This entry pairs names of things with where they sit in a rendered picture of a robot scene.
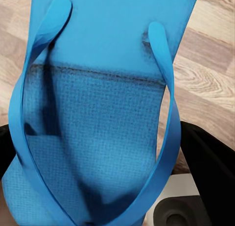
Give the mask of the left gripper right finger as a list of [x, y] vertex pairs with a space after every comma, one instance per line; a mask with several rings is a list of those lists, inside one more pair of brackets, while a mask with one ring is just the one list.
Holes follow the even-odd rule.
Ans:
[[212, 226], [235, 226], [235, 151], [185, 121], [180, 147]]

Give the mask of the sandal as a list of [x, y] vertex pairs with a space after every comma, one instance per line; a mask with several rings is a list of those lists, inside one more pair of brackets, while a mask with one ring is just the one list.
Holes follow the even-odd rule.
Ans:
[[2, 177], [20, 226], [142, 226], [179, 153], [173, 62], [196, 1], [31, 0]]

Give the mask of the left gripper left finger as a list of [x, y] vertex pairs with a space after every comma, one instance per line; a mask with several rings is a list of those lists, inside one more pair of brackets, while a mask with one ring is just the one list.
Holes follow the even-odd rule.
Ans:
[[10, 134], [9, 124], [0, 126], [0, 180], [16, 154]]

